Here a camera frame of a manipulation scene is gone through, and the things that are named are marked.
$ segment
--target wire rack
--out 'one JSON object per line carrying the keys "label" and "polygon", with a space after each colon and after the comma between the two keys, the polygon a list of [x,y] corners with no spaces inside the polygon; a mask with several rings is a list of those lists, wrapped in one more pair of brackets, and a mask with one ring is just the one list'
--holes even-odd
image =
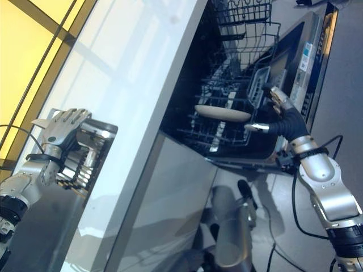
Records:
{"label": "wire rack", "polygon": [[[236,109],[253,122],[278,43],[280,24],[271,22],[271,0],[212,1],[222,46],[210,55],[210,73],[201,79],[195,104]],[[183,141],[206,155],[220,146],[246,146],[243,124],[188,115],[190,127],[179,128]]]}

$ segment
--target white plate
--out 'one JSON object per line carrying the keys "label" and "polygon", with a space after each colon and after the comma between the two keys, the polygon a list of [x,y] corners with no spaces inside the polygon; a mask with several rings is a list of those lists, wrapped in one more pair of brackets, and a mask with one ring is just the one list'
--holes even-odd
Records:
{"label": "white plate", "polygon": [[195,105],[195,110],[204,117],[227,122],[246,122],[251,118],[251,115],[247,112],[215,106]]}

